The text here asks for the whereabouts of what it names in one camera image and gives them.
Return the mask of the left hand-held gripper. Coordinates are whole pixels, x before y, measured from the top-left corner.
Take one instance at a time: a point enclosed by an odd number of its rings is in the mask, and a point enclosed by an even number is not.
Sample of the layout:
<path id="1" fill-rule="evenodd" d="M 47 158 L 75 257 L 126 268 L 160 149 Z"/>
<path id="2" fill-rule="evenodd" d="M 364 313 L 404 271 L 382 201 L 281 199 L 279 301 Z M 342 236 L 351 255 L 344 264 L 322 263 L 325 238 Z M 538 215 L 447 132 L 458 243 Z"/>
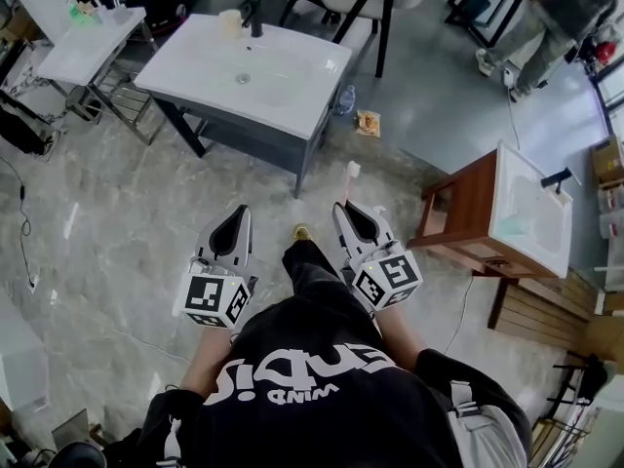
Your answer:
<path id="1" fill-rule="evenodd" d="M 254 295 L 257 277 L 200 256 L 233 255 L 235 265 L 247 265 L 252 239 L 252 214 L 244 205 L 205 226 L 196 244 L 199 256 L 190 259 L 181 276 L 172 315 L 186 315 L 203 327 L 234 330 Z"/>

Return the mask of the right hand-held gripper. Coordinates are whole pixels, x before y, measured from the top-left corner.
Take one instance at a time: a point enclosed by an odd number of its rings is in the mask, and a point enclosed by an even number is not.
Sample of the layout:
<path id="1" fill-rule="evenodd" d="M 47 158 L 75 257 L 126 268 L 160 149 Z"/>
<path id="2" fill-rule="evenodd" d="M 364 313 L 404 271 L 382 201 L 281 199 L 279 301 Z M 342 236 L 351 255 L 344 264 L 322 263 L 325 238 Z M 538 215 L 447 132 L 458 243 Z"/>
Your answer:
<path id="1" fill-rule="evenodd" d="M 377 250 L 365 256 L 367 215 L 352 202 L 336 202 L 332 219 L 340 245 L 350 259 L 341 269 L 351 293 L 371 312 L 380 312 L 406 301 L 423 278 L 411 251 L 395 239 L 382 206 L 372 208 Z"/>

